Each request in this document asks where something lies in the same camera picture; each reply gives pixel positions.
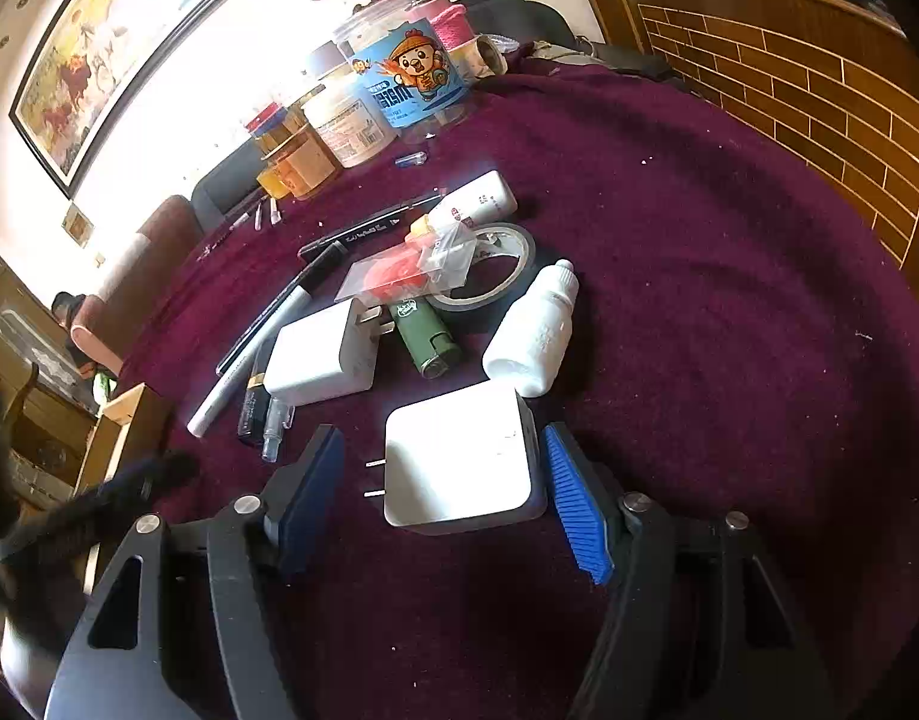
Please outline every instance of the picture frame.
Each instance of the picture frame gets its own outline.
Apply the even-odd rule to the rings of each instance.
[[[95,225],[86,218],[86,215],[79,210],[75,203],[69,203],[65,218],[62,220],[62,229],[67,232],[69,238],[76,242],[80,248],[86,248],[89,239],[92,237],[92,231]]]
[[[143,84],[222,1],[62,1],[9,118],[67,199]]]

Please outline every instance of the white tube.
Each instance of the white tube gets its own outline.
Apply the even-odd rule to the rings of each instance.
[[[409,234],[418,237],[432,231],[438,235],[458,221],[472,229],[503,220],[517,208],[509,184],[497,170],[490,170],[443,197],[427,215],[412,223]]]
[[[272,338],[280,329],[283,329],[290,322],[299,319],[299,312],[309,304],[312,296],[302,287],[297,287],[285,299],[283,305],[273,312],[272,316],[266,320],[266,324],[259,328],[256,336],[246,344],[240,355],[235,358],[235,362],[230,365],[229,369],[219,378],[213,386],[211,392],[203,400],[203,405],[199,407],[192,419],[187,424],[189,433],[192,433],[197,439],[206,435],[212,420],[216,419],[222,408],[229,402],[232,393],[237,390],[238,386],[249,376],[249,371],[253,365],[253,358],[256,357],[256,351],[266,338]]]

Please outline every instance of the white power adapter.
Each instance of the white power adapter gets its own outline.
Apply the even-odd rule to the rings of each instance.
[[[390,525],[436,536],[521,522],[545,510],[536,427],[513,386],[483,382],[389,415]]]
[[[355,298],[283,327],[266,367],[264,386],[290,406],[318,403],[373,386],[379,351],[379,310]]]

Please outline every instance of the white plastic bottle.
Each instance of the white plastic bottle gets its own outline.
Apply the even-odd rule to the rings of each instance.
[[[573,263],[559,260],[539,271],[513,303],[482,356],[490,379],[515,386],[523,397],[547,394],[573,336],[579,279]]]

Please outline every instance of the sofa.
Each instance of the sofa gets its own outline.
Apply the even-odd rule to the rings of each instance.
[[[202,238],[189,201],[180,194],[166,199],[107,262],[102,284],[72,319],[73,343],[118,374],[172,276]]]
[[[259,189],[256,176],[265,167],[250,139],[200,179],[189,202],[206,234],[218,228],[235,206]]]

